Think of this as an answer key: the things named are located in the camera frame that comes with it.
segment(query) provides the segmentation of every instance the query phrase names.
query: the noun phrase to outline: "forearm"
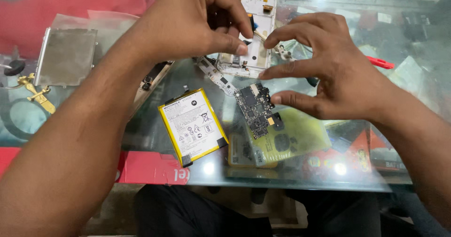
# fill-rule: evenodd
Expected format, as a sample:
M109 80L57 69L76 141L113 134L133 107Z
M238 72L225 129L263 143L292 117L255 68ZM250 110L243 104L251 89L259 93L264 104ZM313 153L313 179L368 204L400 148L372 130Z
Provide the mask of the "forearm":
M385 106L373 124L394 146L432 215L451 226L451 126L409 93Z
M108 194L130 106L152 67L136 62L130 44L121 39L13 161L0 182L3 229L75 231Z

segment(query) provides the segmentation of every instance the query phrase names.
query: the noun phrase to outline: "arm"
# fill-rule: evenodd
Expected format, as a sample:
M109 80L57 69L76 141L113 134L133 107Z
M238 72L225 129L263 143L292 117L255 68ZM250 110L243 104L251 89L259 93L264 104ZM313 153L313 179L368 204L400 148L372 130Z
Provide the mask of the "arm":
M233 23L212 31L210 8ZM0 181L0 233L75 235L114 183L130 107L153 64L245 53L239 32L252 36L240 0L157 0L14 159Z
M451 126L371 65L353 44L343 16L299 16L273 31L265 47L273 48L289 39L312 47L312 59L271 67L260 78L318 77L317 95L283 91L274 94L271 101L319 119L373 123L399 153L426 208L449 228Z

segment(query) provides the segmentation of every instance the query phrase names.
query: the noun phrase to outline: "hand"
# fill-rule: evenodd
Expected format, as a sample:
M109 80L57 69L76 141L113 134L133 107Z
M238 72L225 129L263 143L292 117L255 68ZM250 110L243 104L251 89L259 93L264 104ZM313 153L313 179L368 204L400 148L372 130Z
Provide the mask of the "hand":
M244 55L252 38L241 0L156 0L127 32L135 51L152 62L216 52Z
M265 48L290 39L312 47L313 57L271 67L259 78L317 77L321 81L315 97L283 91L271 97L274 104L295 107L318 119L376 121L406 93L359 51L341 15L321 12L299 16L274 30Z

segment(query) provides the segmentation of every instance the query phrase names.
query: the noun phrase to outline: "fingernail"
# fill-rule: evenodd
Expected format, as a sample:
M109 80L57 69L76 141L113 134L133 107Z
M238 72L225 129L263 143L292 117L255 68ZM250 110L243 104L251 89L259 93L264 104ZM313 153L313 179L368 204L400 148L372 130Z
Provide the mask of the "fingernail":
M282 103L282 97L280 97L280 96L272 96L271 97L271 102L273 104L280 104L280 103Z
M235 55L246 55L248 53L248 47L244 44L238 45L238 48L235 51Z
M258 74L258 78L261 79L263 77L263 75L265 75L265 71L261 72Z

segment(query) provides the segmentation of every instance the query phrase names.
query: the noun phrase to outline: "red tool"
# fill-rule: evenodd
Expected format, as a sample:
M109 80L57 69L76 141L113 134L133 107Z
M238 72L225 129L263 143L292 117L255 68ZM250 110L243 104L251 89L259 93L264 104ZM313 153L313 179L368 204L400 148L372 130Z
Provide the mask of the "red tool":
M370 56L367 56L367 58L375 66L379 66L379 67L382 67L382 68L387 69L387 70L395 68L395 64L389 63L389 62L387 62L387 61L385 61L383 59L373 58L373 57L370 57Z

